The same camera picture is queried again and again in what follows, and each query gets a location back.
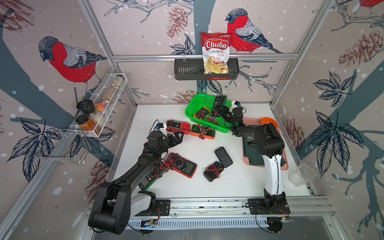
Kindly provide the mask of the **yellow multimeter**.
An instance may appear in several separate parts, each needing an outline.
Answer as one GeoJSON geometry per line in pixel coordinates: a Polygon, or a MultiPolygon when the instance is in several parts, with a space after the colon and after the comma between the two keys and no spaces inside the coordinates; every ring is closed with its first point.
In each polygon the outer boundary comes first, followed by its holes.
{"type": "Polygon", "coordinates": [[[198,120],[204,120],[207,116],[209,116],[211,113],[211,111],[206,108],[206,107],[202,107],[200,110],[198,110],[195,114],[194,114],[194,118],[198,119],[198,120]]]}

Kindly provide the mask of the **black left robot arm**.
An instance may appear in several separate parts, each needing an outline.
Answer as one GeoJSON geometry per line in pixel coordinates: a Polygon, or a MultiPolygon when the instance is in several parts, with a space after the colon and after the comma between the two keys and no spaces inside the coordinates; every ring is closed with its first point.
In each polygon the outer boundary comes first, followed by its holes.
{"type": "Polygon", "coordinates": [[[168,134],[165,124],[157,124],[149,133],[148,141],[137,162],[125,174],[112,182],[104,182],[98,188],[89,216],[88,226],[95,233],[121,234],[131,216],[155,212],[156,194],[141,191],[135,196],[137,208],[132,213],[132,191],[162,163],[162,155],[182,143],[183,132],[168,134]]]}

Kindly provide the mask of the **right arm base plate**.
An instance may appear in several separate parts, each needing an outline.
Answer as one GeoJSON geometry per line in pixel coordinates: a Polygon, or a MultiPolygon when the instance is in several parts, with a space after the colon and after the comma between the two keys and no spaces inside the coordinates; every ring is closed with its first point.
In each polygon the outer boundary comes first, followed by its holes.
{"type": "Polygon", "coordinates": [[[251,215],[290,215],[288,202],[283,199],[277,203],[266,203],[264,198],[248,199],[251,215]]]}

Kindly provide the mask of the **orange multimeter with leads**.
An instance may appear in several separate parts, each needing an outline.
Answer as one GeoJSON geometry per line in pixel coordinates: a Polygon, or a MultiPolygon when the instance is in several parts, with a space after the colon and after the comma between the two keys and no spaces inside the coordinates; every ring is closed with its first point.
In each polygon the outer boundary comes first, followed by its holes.
{"type": "Polygon", "coordinates": [[[201,126],[201,125],[192,125],[190,134],[202,140],[204,139],[213,140],[216,137],[215,130],[208,127],[201,126]]]}

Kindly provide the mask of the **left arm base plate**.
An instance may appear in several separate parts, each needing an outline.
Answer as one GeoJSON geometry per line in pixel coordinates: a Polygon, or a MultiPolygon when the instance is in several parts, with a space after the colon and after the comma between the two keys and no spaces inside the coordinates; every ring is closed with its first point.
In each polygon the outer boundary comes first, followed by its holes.
{"type": "Polygon", "coordinates": [[[147,216],[169,216],[170,214],[170,200],[155,200],[151,201],[150,206],[147,210],[144,210],[136,217],[147,217],[147,216]]]}

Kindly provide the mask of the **green plastic basket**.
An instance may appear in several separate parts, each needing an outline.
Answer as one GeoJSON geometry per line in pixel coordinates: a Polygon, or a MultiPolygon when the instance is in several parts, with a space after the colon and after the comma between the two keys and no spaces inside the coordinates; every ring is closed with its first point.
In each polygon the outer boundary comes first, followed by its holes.
{"type": "MultiPolygon", "coordinates": [[[[208,127],[208,128],[211,128],[215,131],[222,132],[222,133],[232,132],[234,135],[236,135],[237,130],[241,127],[239,127],[239,128],[227,128],[227,127],[225,127],[225,125],[223,123],[223,106],[221,106],[221,109],[217,112],[217,115],[215,118],[210,116],[211,113],[204,120],[198,120],[198,119],[194,118],[194,114],[198,110],[200,110],[202,107],[206,107],[210,111],[212,111],[212,108],[214,105],[214,100],[215,100],[215,97],[209,96],[209,95],[198,94],[198,95],[194,96],[185,110],[186,116],[192,122],[194,122],[198,125],[208,127]]],[[[225,106],[231,108],[231,104],[232,104],[232,102],[229,102],[227,100],[225,106]]]]}

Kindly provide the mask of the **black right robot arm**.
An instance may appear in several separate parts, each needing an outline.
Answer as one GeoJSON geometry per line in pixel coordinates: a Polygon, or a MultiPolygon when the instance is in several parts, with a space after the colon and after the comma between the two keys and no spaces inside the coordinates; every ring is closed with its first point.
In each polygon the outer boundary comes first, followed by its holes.
{"type": "Polygon", "coordinates": [[[256,146],[262,155],[267,171],[267,182],[264,188],[264,208],[282,205],[286,195],[282,186],[281,159],[285,143],[272,123],[263,125],[245,125],[243,108],[220,106],[218,114],[229,124],[229,129],[236,137],[248,138],[249,145],[256,146]]]}

